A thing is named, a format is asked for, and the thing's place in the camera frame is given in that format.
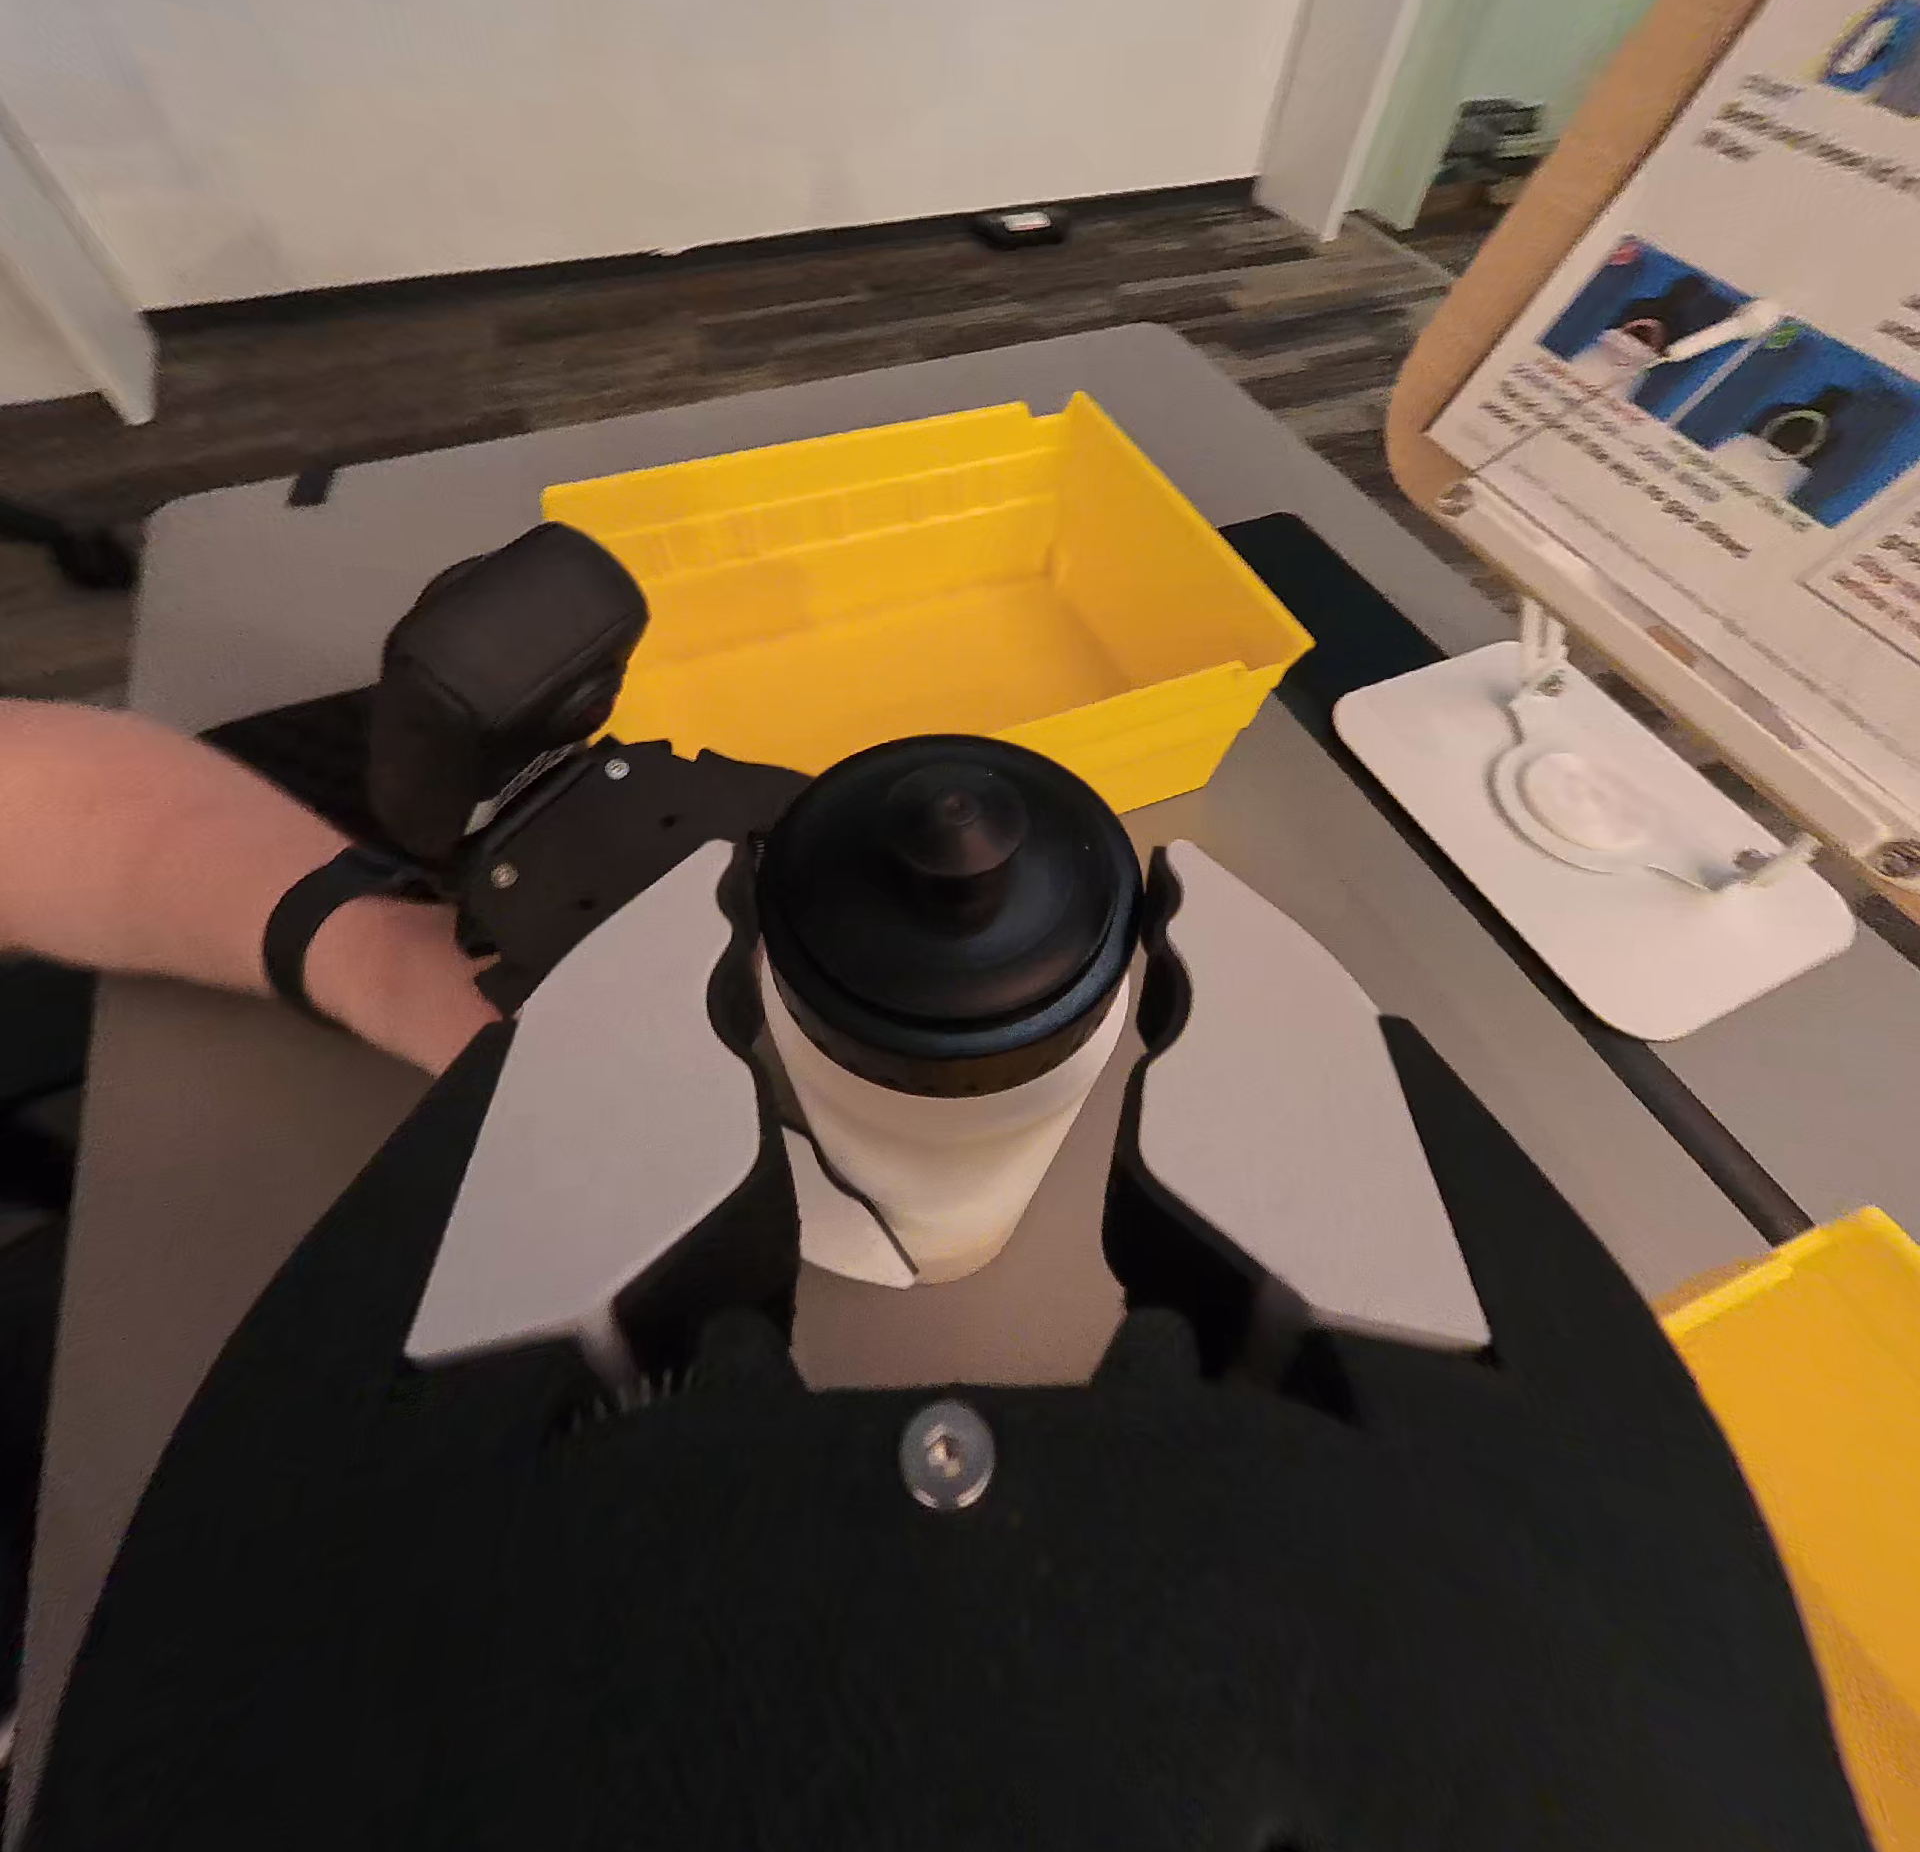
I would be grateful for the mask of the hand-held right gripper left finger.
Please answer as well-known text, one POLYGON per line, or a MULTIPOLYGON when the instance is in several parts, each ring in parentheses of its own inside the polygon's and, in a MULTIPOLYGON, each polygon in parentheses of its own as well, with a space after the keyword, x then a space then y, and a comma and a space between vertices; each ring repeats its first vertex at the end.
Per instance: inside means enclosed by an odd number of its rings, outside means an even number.
POLYGON ((729 1309, 793 1345, 802 1230, 753 938, 751 856, 707 842, 521 1000, 407 1358, 687 1370, 729 1309))

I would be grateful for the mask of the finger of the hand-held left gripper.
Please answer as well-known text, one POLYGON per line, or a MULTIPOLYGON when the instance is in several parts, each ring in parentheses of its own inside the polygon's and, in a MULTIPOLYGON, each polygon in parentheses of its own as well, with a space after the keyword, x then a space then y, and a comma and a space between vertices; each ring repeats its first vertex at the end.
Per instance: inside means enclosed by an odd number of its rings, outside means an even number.
POLYGON ((800 1122, 782 1122, 782 1137, 800 1202, 802 1263, 862 1286, 916 1286, 916 1263, 900 1244, 891 1224, 831 1169, 813 1134, 800 1122))

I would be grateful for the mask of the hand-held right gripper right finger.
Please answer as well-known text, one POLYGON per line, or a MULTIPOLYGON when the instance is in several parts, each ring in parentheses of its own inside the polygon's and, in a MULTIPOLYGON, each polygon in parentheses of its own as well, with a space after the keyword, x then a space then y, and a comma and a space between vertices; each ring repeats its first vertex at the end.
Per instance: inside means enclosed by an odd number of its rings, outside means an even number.
POLYGON ((1185 1309, 1201 1358, 1271 1358, 1296 1327, 1487 1347, 1378 1003, 1195 842, 1153 856, 1147 919, 1106 1173, 1128 1302, 1185 1309))

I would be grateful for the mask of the white plastic bottle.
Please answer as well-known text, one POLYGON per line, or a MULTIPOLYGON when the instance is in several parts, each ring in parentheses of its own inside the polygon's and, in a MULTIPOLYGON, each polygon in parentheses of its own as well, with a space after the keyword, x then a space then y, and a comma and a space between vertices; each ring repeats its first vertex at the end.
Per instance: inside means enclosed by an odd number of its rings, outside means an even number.
POLYGON ((982 1095, 901 1095, 831 1059, 786 1011, 757 954, 761 1045, 779 1059, 782 1122, 813 1134, 831 1169, 867 1194, 916 1263, 916 1286, 989 1265, 1028 1212, 1045 1172, 1117 1048, 1133 980, 1050 1070, 982 1095))

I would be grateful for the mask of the black bottle lid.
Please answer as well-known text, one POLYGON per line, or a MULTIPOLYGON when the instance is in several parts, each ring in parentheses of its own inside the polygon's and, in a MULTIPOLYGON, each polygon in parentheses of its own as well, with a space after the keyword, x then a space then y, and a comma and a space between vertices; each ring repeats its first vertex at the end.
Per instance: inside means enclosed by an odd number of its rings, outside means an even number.
POLYGON ((835 1070, 916 1098, 1063 1068, 1112 1022, 1143 928, 1117 813, 995 737, 835 762, 763 833, 753 898, 782 1022, 835 1070))

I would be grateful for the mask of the yellow plastic bin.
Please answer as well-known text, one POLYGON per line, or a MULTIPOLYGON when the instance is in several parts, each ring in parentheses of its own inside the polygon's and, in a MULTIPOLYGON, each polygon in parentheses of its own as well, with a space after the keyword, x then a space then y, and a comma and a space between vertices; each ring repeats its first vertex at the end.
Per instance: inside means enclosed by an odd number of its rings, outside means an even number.
POLYGON ((1088 393, 546 485, 646 597, 607 732, 824 776, 995 737, 1116 813, 1212 781, 1310 630, 1088 393))
POLYGON ((1865 1828, 1918 1849, 1918 1241, 1867 1205, 1657 1309, 1784 1559, 1865 1828))

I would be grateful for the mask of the person's left forearm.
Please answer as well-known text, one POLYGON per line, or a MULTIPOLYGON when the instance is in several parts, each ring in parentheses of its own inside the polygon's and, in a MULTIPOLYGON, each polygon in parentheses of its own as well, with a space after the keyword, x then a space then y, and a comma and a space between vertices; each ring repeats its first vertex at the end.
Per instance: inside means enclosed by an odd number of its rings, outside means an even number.
POLYGON ((265 993, 267 919, 342 847, 193 737, 3 700, 3 954, 265 993))

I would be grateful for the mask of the person's left hand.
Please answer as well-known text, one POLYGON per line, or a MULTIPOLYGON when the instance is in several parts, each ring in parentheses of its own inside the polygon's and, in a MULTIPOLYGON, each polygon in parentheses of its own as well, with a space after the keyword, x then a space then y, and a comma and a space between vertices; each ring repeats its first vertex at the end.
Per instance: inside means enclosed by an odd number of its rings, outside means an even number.
POLYGON ((311 1009, 370 1048, 441 1078, 500 1014, 444 902, 356 898, 304 948, 311 1009))

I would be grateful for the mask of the black wristband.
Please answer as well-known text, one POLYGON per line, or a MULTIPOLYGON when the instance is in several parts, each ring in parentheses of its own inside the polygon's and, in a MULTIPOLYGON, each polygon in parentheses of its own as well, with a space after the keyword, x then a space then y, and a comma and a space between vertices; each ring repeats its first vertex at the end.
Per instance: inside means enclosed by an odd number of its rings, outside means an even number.
POLYGON ((441 902, 441 887, 414 860, 351 842, 278 898, 260 934, 260 978, 309 1022, 335 1024, 304 985, 309 952, 320 930, 362 901, 441 902))

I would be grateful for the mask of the wooden edged instruction board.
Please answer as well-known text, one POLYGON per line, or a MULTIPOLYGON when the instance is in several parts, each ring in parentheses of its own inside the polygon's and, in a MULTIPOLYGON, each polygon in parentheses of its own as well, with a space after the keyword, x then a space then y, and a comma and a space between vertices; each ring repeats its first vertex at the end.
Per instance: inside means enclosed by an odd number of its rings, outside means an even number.
POLYGON ((1918 919, 1918 0, 1657 0, 1428 335, 1394 485, 1918 919))

